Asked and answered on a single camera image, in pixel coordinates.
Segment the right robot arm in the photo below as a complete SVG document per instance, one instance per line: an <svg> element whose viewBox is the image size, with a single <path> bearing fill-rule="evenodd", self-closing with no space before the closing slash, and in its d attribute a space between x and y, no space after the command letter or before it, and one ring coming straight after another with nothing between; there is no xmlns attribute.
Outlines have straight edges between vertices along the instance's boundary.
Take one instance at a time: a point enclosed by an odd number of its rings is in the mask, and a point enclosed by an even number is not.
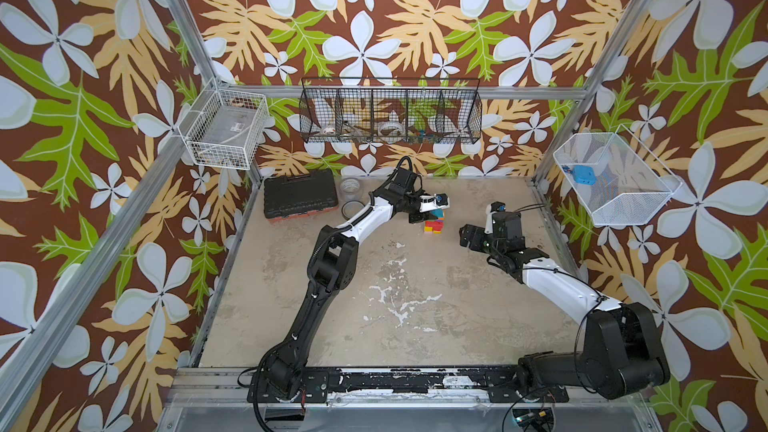
<svg viewBox="0 0 768 432"><path fill-rule="evenodd" d="M580 386L617 399L669 382L671 370L649 307L597 291L520 239L494 238L467 224L459 244L485 254L488 264L544 296L578 325L573 351L518 360L513 383L519 393Z"/></svg>

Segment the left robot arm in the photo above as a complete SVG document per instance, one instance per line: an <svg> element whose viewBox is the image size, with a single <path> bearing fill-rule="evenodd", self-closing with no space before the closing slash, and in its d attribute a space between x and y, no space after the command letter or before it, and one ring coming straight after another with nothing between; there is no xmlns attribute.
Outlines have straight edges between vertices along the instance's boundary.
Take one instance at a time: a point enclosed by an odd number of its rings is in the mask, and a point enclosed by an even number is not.
<svg viewBox="0 0 768 432"><path fill-rule="evenodd" d="M421 179L412 160L402 158L369 193L369 202L360 212L339 226L321 229L307 265L307 291L289 332L264 353L253 370L252 403L259 401L261 388L282 400L295 397L322 320L338 293L354 278L360 245L399 213L408 214L411 223L424 218L424 189L415 186Z"/></svg>

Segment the red rectangular block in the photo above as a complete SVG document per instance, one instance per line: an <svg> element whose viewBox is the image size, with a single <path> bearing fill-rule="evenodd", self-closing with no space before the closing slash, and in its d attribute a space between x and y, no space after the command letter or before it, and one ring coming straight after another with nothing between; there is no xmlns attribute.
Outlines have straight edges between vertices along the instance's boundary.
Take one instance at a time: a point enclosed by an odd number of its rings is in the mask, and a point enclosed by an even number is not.
<svg viewBox="0 0 768 432"><path fill-rule="evenodd" d="M431 220L425 222L425 227L429 228L431 231L441 231L444 226L443 220Z"/></svg>

